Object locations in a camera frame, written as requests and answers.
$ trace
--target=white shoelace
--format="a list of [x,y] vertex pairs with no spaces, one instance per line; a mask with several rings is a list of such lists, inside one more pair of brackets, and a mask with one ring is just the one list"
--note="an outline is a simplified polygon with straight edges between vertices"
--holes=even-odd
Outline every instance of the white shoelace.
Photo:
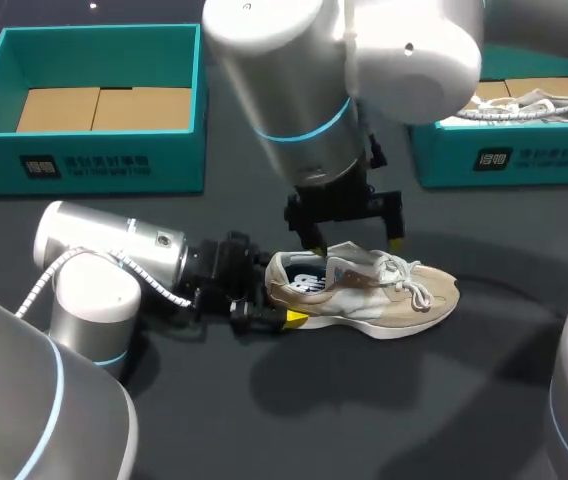
[[[495,98],[493,100],[484,101],[481,98],[474,96],[471,102],[475,104],[476,110],[471,110],[477,113],[487,113],[487,114],[519,114],[519,113],[533,113],[533,112],[553,112],[555,111],[555,106],[547,99],[542,99],[526,107],[520,107],[515,98]],[[544,118],[544,120],[551,120],[552,117]],[[481,123],[487,125],[504,125],[505,121],[500,120],[484,120]]]
[[381,285],[393,285],[396,291],[406,289],[411,292],[411,302],[416,310],[426,310],[433,304],[433,295],[421,283],[411,278],[411,271],[420,262],[408,263],[406,260],[381,250],[373,250],[380,256],[373,267]]

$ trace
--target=cardboard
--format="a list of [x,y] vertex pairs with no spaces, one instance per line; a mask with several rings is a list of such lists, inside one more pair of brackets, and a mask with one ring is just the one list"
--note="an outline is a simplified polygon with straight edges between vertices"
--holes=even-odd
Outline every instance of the cardboard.
[[88,132],[99,93],[97,87],[31,89],[17,131]]
[[190,118],[190,88],[102,89],[93,130],[184,130]]
[[[506,88],[506,83],[504,82],[480,82],[475,90],[475,95],[480,97],[482,100],[494,100],[496,98],[507,98],[509,97],[508,89]],[[474,110],[477,107],[469,102],[464,110]]]
[[568,77],[517,78],[506,80],[506,87],[514,98],[519,98],[536,88],[550,95],[568,97]]

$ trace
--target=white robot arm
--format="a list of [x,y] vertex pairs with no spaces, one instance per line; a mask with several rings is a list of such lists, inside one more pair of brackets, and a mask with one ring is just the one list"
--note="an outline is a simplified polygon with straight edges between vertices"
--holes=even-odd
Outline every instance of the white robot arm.
[[389,240],[403,236],[399,193],[366,185],[362,106],[404,124],[455,115],[480,80],[485,42],[568,57],[568,0],[356,1],[204,5],[208,44],[298,193],[285,217],[307,248],[329,220],[381,216]]

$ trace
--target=shoe sole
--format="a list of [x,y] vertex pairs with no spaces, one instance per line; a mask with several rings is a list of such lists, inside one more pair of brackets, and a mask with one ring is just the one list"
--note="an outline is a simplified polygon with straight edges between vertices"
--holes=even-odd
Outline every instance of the shoe sole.
[[342,325],[359,330],[365,335],[377,340],[394,340],[397,338],[409,337],[434,327],[442,320],[445,320],[452,312],[453,310],[439,318],[436,318],[435,320],[411,327],[380,327],[377,325],[371,325],[370,323],[362,320],[351,320],[344,317],[308,317],[302,325],[296,328],[296,330],[317,330],[319,328],[331,327],[333,325]]

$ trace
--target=teal box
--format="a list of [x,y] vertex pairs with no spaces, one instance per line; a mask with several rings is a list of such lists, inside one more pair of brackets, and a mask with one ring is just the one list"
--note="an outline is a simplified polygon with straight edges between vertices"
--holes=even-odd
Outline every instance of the teal box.
[[[31,88],[191,88],[185,130],[16,133]],[[199,25],[7,28],[0,196],[200,193],[207,81]]]
[[[535,77],[568,77],[568,59],[485,49],[482,80]],[[424,187],[568,184],[567,124],[445,127],[438,122],[409,133]],[[494,160],[489,168],[487,160]]]

